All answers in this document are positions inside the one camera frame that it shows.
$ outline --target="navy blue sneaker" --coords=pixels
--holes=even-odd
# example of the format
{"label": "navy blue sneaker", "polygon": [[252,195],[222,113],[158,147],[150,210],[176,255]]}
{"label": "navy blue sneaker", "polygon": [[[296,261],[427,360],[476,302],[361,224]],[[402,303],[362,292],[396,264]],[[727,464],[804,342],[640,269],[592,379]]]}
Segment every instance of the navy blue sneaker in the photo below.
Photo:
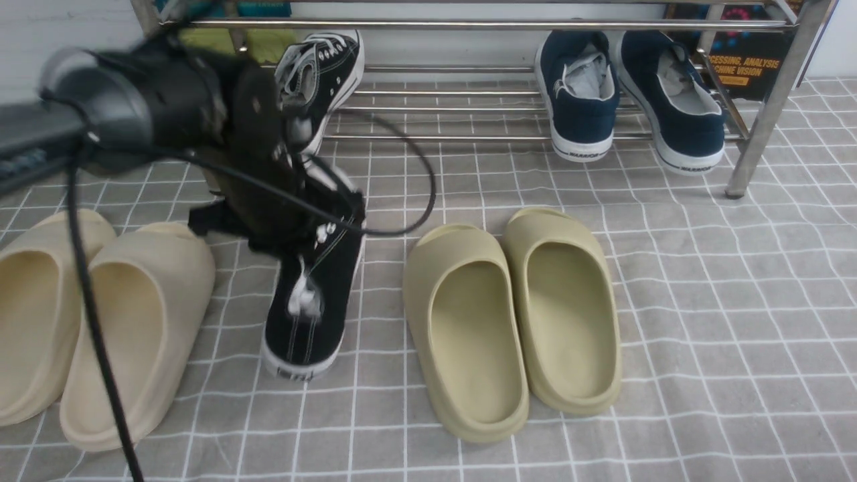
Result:
{"label": "navy blue sneaker", "polygon": [[553,31],[536,54],[536,78],[554,151],[577,162],[599,160],[613,144],[619,89],[607,37]]}
{"label": "navy blue sneaker", "polygon": [[660,32],[624,32],[611,38],[610,56],[649,118],[662,165],[686,176],[710,172],[723,157],[723,112],[685,46]]}

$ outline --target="black sneaker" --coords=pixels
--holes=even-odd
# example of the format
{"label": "black sneaker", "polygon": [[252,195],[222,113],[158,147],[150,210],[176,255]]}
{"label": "black sneaker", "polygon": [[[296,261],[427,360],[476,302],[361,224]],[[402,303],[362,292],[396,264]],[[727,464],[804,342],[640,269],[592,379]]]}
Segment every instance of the black sneaker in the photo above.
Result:
{"label": "black sneaker", "polygon": [[277,65],[274,78],[281,88],[282,105],[307,107],[312,127],[303,154],[316,154],[331,112],[357,90],[363,78],[366,54],[357,30],[313,33],[291,45]]}
{"label": "black sneaker", "polygon": [[[363,194],[343,173],[331,169],[346,192],[340,194],[329,176],[308,163],[305,200],[344,222],[363,226]],[[320,220],[310,221],[305,232],[293,255],[281,256],[262,357],[274,375],[309,381],[333,365],[342,345],[363,235]]]}

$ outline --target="gray tile floor mat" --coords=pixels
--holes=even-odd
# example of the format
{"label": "gray tile floor mat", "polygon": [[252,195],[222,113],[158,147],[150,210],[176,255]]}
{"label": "gray tile floor mat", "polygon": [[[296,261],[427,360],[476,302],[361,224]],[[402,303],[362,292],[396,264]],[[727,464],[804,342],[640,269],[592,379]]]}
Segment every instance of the gray tile floor mat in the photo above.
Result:
{"label": "gray tile floor mat", "polygon": [[[374,102],[381,99],[351,101]],[[548,132],[543,116],[387,117],[409,133]],[[343,117],[331,129],[372,128]],[[175,403],[137,446],[148,480],[857,477],[857,80],[816,80],[794,93],[740,201],[722,196],[734,147],[704,178],[665,173],[648,142],[620,143],[586,166],[544,144],[426,150],[444,194],[420,232],[367,242],[342,353],[321,379],[288,382],[261,370],[276,267],[245,243],[208,239],[217,287]],[[326,143],[322,154],[366,190],[372,227],[401,227],[423,209],[427,180],[403,146]],[[0,245],[60,209],[60,183],[0,200]],[[84,205],[119,232],[186,220],[211,199],[202,175],[177,162],[83,183]],[[499,235],[531,205],[579,217],[608,255],[622,393],[608,412],[584,419],[533,399],[530,422],[512,439],[461,443],[432,413],[406,330],[405,252],[441,223]],[[83,454],[68,445],[57,415],[55,403],[0,429],[0,479],[130,480],[119,451]]]}

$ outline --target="cream slide sandal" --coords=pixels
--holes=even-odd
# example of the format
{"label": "cream slide sandal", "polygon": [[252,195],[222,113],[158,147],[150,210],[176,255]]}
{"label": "cream slide sandal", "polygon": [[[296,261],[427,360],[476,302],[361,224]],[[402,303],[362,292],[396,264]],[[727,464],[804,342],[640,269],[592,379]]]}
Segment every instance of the cream slide sandal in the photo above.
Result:
{"label": "cream slide sandal", "polygon": [[440,422],[467,442],[520,430],[530,412],[512,287],[500,244],[467,225],[441,226],[405,264],[405,317]]}
{"label": "cream slide sandal", "polygon": [[[68,215],[54,214],[0,252],[0,426],[29,419],[62,393],[81,322]],[[78,211],[87,260],[116,238]]]}
{"label": "cream slide sandal", "polygon": [[613,287],[598,240],[571,216],[527,208],[509,220],[503,246],[533,393],[562,412],[603,412],[619,395],[622,370]]}
{"label": "cream slide sandal", "polygon": [[[136,443],[160,424],[178,390],[212,295],[214,258],[185,225],[155,223],[107,245],[89,272],[113,376]],[[59,418],[66,438],[79,449],[120,447],[85,322]]]}

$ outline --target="shoe rack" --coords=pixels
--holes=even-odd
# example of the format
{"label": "shoe rack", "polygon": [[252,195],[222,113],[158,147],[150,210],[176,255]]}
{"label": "shoe rack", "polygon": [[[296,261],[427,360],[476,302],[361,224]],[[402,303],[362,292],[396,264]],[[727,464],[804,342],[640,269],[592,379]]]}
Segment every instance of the shoe rack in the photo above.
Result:
{"label": "shoe rack", "polygon": [[[330,0],[303,0],[300,3],[322,3]],[[374,0],[374,3],[456,3],[454,0]],[[695,3],[710,4],[708,18],[705,20],[402,20],[402,19],[322,19],[322,18],[212,18],[195,22],[195,27],[228,28],[236,51],[246,51],[244,28],[282,28],[282,29],[400,29],[424,31],[510,31],[510,30],[663,30],[665,32],[700,31],[702,32],[698,51],[694,53],[697,69],[708,73],[711,79],[711,91],[715,99],[721,103],[723,110],[728,113],[726,122],[727,142],[737,144],[740,157],[726,187],[726,196],[730,199],[741,198],[750,183],[756,165],[762,157],[762,152],[768,144],[782,108],[786,104],[792,88],[802,80],[806,71],[807,60],[812,56],[815,39],[824,31],[830,15],[838,0],[806,0],[803,10],[795,15],[788,7],[787,0],[674,0],[673,2],[657,2],[656,0],[467,0],[467,3],[485,3],[486,8],[491,3]],[[131,0],[134,11],[144,33],[150,33],[159,25],[159,18],[151,0]],[[727,5],[763,5],[771,13],[774,20],[720,20]],[[237,11],[234,1],[227,1],[227,15]],[[720,82],[717,73],[708,58],[708,52],[714,41],[716,32],[774,32],[791,35],[794,40],[780,68],[779,76],[766,100],[761,105],[752,126],[748,127],[735,103],[729,98],[726,89]],[[425,74],[531,74],[531,66],[443,66],[443,65],[367,65],[368,73],[425,73]],[[480,97],[507,98],[529,97],[538,98],[535,90],[503,89],[503,90],[373,90],[358,88],[354,95],[375,97]],[[631,110],[636,107],[623,101],[622,109]],[[514,107],[349,107],[342,109],[359,111],[375,111],[379,113],[415,113],[415,114],[497,114],[514,111],[516,113],[542,112],[540,106]],[[516,136],[513,133],[502,136],[413,136],[419,142],[549,142],[549,136]],[[327,135],[325,139],[339,142],[383,142],[397,140],[392,136],[377,134]],[[622,141],[640,141],[651,139],[650,132],[616,132],[614,139]]]}

